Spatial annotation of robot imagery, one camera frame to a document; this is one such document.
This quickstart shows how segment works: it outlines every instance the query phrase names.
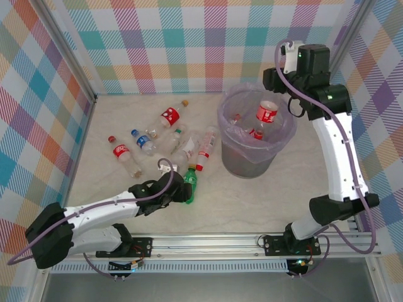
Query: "colorful checkered wall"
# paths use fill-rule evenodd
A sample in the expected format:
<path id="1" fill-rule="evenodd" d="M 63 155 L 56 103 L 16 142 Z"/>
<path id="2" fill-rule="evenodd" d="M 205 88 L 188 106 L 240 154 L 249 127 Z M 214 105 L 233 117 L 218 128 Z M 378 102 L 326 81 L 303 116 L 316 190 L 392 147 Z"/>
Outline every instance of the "colorful checkered wall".
<path id="1" fill-rule="evenodd" d="M 361 0 L 46 0 L 95 91 L 260 81 L 289 37 L 337 50 Z"/>
<path id="2" fill-rule="evenodd" d="M 334 82 L 353 100 L 363 175 L 381 198 L 372 209 L 390 286 L 403 301 L 403 1 L 378 0 Z"/>
<path id="3" fill-rule="evenodd" d="M 0 301 L 21 301 L 26 245 L 41 209 L 64 200 L 91 102 L 28 0 L 0 0 Z"/>

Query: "gray trash can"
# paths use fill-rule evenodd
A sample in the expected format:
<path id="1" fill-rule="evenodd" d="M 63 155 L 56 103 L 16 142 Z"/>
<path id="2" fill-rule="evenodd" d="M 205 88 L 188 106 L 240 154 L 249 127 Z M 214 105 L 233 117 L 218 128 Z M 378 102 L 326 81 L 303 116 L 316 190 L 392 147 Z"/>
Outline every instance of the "gray trash can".
<path id="1" fill-rule="evenodd" d="M 242 83 L 224 93 L 218 108 L 222 140 L 222 162 L 232 174 L 243 178 L 258 177 L 270 166 L 276 154 L 294 136 L 297 124 L 287 110 L 281 94 L 267 91 L 262 84 Z M 257 140 L 230 122 L 236 114 L 255 115 L 260 101 L 278 99 L 276 130 L 266 140 Z"/>

